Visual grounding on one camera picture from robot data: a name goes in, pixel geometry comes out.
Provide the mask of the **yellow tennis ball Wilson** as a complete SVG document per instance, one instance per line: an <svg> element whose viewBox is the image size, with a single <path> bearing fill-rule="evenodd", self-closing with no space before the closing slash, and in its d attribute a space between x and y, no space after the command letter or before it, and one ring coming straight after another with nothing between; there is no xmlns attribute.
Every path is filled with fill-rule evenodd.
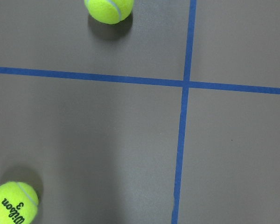
<svg viewBox="0 0 280 224"><path fill-rule="evenodd" d="M0 224L30 224L38 213L39 198L24 182L0 186Z"/></svg>

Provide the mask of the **yellow tennis ball far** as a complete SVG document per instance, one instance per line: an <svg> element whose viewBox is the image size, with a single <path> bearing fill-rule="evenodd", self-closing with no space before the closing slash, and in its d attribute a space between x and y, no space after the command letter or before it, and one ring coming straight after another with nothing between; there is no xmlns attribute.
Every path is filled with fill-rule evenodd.
<svg viewBox="0 0 280 224"><path fill-rule="evenodd" d="M112 25L125 20L132 12L133 0L85 0L89 15L104 24Z"/></svg>

